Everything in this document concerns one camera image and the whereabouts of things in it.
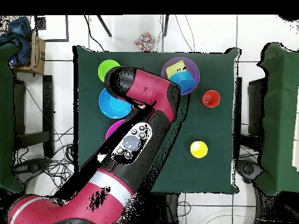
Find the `blue bowl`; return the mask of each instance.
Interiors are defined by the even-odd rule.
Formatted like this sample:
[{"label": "blue bowl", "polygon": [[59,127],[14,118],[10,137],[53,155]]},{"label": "blue bowl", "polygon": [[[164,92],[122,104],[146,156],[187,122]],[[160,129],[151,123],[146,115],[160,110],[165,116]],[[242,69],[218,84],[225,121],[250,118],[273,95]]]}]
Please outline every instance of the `blue bowl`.
[{"label": "blue bowl", "polygon": [[183,71],[172,75],[170,81],[180,86],[180,91],[188,90],[194,87],[195,80],[192,78],[190,72]]},{"label": "blue bowl", "polygon": [[111,96],[103,89],[99,97],[99,106],[103,114],[109,118],[123,118],[132,110],[132,105],[124,100]]}]

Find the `white tile floor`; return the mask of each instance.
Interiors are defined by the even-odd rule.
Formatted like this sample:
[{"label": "white tile floor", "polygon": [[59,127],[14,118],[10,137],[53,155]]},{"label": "white tile floor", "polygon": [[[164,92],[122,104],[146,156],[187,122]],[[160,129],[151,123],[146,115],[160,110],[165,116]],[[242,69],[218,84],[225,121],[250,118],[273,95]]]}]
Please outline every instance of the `white tile floor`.
[{"label": "white tile floor", "polygon": [[[194,50],[192,35],[184,15],[177,15],[180,28]],[[149,31],[158,41],[161,32],[160,15],[123,15],[102,16],[112,33],[108,37],[96,16],[89,18],[93,38],[109,51],[140,51],[133,43],[141,33]],[[242,87],[242,122],[248,123],[247,86],[252,80],[265,76],[264,71],[256,66],[260,53],[268,42],[281,42],[289,49],[299,48],[298,22],[289,23],[275,15],[187,15],[194,35],[195,50],[203,53],[223,53],[231,47],[242,50],[238,64],[238,76],[243,77]],[[49,19],[48,29],[40,32],[44,39],[65,39],[65,18]],[[72,45],[81,45],[94,51],[101,51],[99,45],[88,34],[84,16],[68,16],[69,42],[46,43],[45,75],[52,75],[54,82],[54,127],[59,134],[74,124],[73,118],[73,63]],[[162,51],[162,37],[154,50]],[[168,33],[164,38],[164,52],[184,51],[190,48],[180,32],[175,15],[170,15]],[[42,107],[42,77],[18,73],[35,101]],[[26,131],[41,131],[42,114],[26,93]],[[242,126],[242,133],[248,133],[248,127]],[[62,138],[62,143],[70,144],[73,130]],[[27,158],[43,157],[42,145],[30,147]],[[236,174],[235,183],[239,193],[235,195],[188,193],[186,202],[189,206],[178,206],[178,214],[184,210],[190,213],[180,216],[181,224],[252,224],[255,216],[255,195],[252,185],[245,184]],[[47,195],[53,189],[53,183],[47,176],[38,176],[28,186],[28,193]]]}]

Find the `green tablecloth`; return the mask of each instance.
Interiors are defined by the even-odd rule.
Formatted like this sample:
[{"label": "green tablecloth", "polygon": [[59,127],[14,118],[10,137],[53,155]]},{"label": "green tablecloth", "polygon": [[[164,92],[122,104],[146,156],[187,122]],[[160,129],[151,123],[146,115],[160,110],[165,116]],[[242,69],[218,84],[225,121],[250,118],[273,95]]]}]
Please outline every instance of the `green tablecloth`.
[{"label": "green tablecloth", "polygon": [[[78,107],[79,107],[79,166],[105,140],[109,127],[118,120],[107,118],[100,110],[98,99],[104,83],[98,77],[98,67],[104,60],[116,60],[120,65],[143,68],[160,75],[164,64],[175,57],[191,59],[199,68],[200,82],[190,96],[181,97],[179,114],[190,104],[187,116],[152,191],[235,193],[231,185],[232,107],[234,99],[234,61],[238,49],[227,54],[155,53],[155,52],[92,52],[77,47]],[[204,107],[201,97],[207,90],[217,90],[221,103],[216,108]],[[178,117],[171,125],[165,142],[154,162],[164,158],[171,146],[168,137],[178,126]],[[204,141],[208,154],[196,159],[190,154],[193,141]]]},{"label": "green tablecloth", "polygon": [[299,53],[271,43],[264,48],[261,66],[269,75],[262,121],[265,138],[260,160],[265,172],[255,183],[269,196],[281,191],[299,192],[299,172],[292,166]]},{"label": "green tablecloth", "polygon": [[12,177],[15,116],[13,115],[13,73],[8,60],[18,51],[14,44],[0,46],[0,188],[19,193],[21,182]]}]

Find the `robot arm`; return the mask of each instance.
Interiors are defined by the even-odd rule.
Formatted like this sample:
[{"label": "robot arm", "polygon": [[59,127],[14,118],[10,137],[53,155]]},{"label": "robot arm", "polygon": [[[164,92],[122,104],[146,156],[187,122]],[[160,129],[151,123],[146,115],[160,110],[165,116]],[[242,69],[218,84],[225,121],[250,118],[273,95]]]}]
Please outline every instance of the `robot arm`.
[{"label": "robot arm", "polygon": [[[9,211],[8,224],[117,222],[128,200],[144,182],[176,118],[180,88],[160,76],[123,66],[107,73],[105,85],[111,95],[135,106],[146,105],[145,110],[129,116],[88,160],[85,167],[96,170],[74,198],[61,206],[49,198],[27,195]],[[100,158],[102,154],[106,155],[104,159]]]}]

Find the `yellow block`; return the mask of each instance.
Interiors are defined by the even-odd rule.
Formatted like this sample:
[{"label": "yellow block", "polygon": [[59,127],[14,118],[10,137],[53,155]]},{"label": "yellow block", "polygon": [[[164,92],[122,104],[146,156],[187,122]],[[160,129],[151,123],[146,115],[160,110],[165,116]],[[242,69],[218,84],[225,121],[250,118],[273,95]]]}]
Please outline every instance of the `yellow block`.
[{"label": "yellow block", "polygon": [[207,154],[208,147],[204,142],[196,141],[191,144],[190,152],[194,157],[202,158]]},{"label": "yellow block", "polygon": [[176,62],[175,64],[166,68],[166,74],[167,74],[168,79],[171,76],[173,76],[174,74],[183,72],[183,71],[186,71],[185,64],[184,64],[183,60]]}]

